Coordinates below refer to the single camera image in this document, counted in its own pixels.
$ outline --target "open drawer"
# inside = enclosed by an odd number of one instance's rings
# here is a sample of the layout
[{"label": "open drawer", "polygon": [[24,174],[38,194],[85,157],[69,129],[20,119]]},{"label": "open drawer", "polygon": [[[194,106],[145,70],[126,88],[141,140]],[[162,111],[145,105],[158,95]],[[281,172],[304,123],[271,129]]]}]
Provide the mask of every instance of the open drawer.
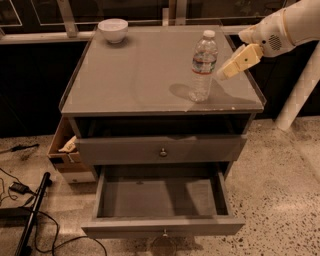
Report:
[{"label": "open drawer", "polygon": [[92,238],[233,235],[244,225],[230,210],[217,164],[104,166]]}]

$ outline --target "white pillar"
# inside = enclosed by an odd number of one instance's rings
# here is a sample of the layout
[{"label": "white pillar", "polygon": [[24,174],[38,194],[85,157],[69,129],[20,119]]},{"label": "white pillar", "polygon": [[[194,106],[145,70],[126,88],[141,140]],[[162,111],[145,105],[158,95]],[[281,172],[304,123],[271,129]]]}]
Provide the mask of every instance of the white pillar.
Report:
[{"label": "white pillar", "polygon": [[281,130],[287,130],[299,114],[304,103],[320,80],[320,42],[317,44],[307,65],[301,73],[289,98],[275,123]]}]

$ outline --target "bottle label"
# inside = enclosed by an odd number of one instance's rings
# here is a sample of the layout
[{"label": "bottle label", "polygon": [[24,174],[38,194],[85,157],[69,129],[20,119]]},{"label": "bottle label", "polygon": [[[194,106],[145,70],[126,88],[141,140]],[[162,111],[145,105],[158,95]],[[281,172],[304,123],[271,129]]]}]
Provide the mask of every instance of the bottle label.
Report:
[{"label": "bottle label", "polygon": [[216,64],[216,58],[211,53],[199,52],[193,56],[192,70],[199,74],[211,74]]}]

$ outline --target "dark wall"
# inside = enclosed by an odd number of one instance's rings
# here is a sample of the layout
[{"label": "dark wall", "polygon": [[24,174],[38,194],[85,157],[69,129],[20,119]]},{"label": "dark wall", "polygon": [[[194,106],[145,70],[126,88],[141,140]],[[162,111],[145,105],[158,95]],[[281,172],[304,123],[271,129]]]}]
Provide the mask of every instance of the dark wall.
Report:
[{"label": "dark wall", "polygon": [[0,137],[53,134],[86,42],[0,46]]},{"label": "dark wall", "polygon": [[[238,36],[232,36],[236,47],[243,44]],[[301,72],[312,55],[317,41],[296,47],[293,51],[275,58],[262,58],[261,62],[250,69],[250,73],[267,99],[265,110],[257,118],[275,119]],[[317,84],[299,116],[320,115],[320,83]]]}]

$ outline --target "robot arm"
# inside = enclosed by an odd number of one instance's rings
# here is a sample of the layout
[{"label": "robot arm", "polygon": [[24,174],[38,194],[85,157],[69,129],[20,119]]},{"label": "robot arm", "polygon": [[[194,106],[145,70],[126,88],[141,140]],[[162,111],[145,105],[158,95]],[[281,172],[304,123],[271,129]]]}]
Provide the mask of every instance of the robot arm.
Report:
[{"label": "robot arm", "polygon": [[248,45],[242,45],[217,71],[221,80],[256,65],[262,56],[276,57],[320,40],[320,1],[301,0],[241,31],[239,37]]}]

